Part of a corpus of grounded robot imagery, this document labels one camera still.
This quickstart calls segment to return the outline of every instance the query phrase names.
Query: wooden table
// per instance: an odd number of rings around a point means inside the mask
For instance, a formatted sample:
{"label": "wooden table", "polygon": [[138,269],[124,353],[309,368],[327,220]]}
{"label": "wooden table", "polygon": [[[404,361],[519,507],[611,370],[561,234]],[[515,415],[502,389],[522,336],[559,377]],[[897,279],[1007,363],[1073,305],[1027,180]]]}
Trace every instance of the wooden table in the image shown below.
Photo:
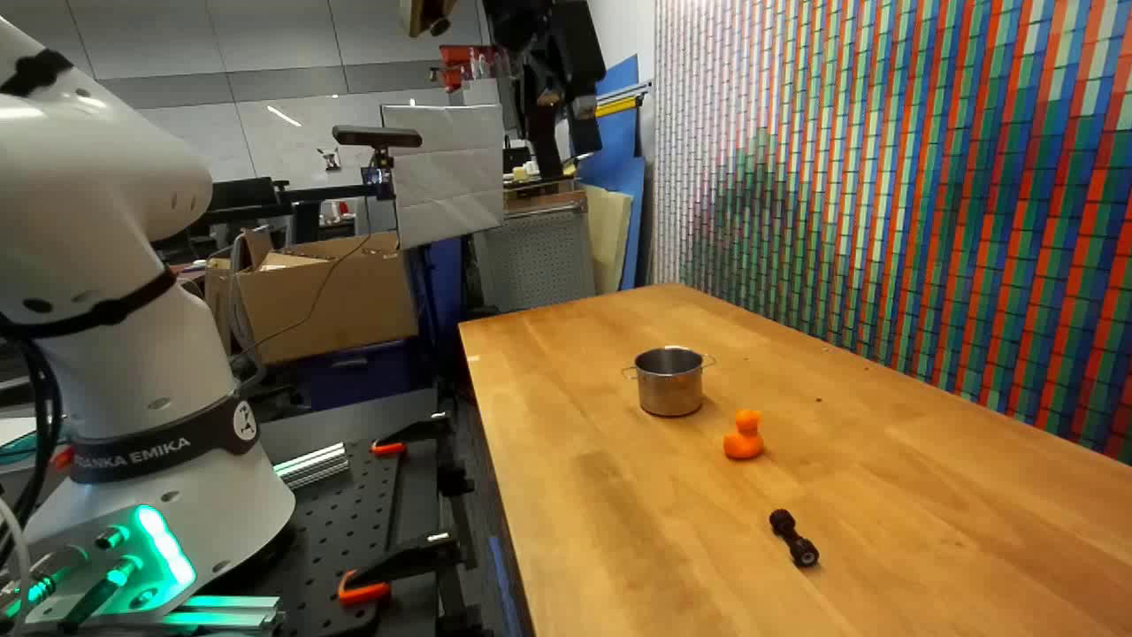
{"label": "wooden table", "polygon": [[[1132,470],[712,300],[646,285],[461,325],[542,637],[1132,632]],[[699,415],[634,353],[706,353]],[[760,411],[768,457],[723,434]],[[768,512],[821,548],[797,569]]]}

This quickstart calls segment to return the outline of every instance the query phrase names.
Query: colorful wall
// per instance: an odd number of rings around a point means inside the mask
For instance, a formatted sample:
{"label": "colorful wall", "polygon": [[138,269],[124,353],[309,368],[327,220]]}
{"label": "colorful wall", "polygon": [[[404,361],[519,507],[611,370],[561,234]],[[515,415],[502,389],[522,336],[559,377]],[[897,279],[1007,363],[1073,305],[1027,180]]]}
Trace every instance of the colorful wall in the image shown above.
{"label": "colorful wall", "polygon": [[659,0],[656,271],[1132,460],[1132,0]]}

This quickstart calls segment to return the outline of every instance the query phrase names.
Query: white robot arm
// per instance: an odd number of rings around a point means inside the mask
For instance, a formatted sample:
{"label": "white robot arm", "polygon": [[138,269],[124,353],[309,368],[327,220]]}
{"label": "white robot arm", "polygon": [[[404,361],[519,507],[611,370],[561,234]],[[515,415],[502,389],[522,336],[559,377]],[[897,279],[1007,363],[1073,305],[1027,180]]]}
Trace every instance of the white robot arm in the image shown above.
{"label": "white robot arm", "polygon": [[[28,522],[32,553],[90,555],[59,584],[73,584],[72,606],[124,573],[121,560],[138,560],[124,587],[161,581],[146,606],[128,607],[130,594],[95,606],[101,620],[179,606],[294,512],[207,309],[152,251],[207,195],[207,171],[184,141],[0,17],[0,336],[45,353],[79,441],[72,477]],[[48,614],[66,607],[26,607],[28,627]]]}

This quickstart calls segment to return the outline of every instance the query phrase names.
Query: cardboard box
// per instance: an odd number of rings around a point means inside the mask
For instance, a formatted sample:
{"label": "cardboard box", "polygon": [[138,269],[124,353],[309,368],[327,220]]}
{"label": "cardboard box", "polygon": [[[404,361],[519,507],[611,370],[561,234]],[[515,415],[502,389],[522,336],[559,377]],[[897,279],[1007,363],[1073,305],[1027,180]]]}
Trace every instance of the cardboard box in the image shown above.
{"label": "cardboard box", "polygon": [[270,251],[253,269],[207,260],[219,336],[258,363],[352,350],[419,333],[407,260],[394,234]]}

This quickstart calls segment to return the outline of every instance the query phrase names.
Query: metal cup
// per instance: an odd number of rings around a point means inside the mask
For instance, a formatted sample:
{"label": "metal cup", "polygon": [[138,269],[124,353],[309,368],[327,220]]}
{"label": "metal cup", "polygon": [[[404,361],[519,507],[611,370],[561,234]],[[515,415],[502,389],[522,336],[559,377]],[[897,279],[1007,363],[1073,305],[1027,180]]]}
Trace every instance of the metal cup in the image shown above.
{"label": "metal cup", "polygon": [[703,357],[685,345],[638,353],[639,411],[656,418],[685,418],[703,404]]}

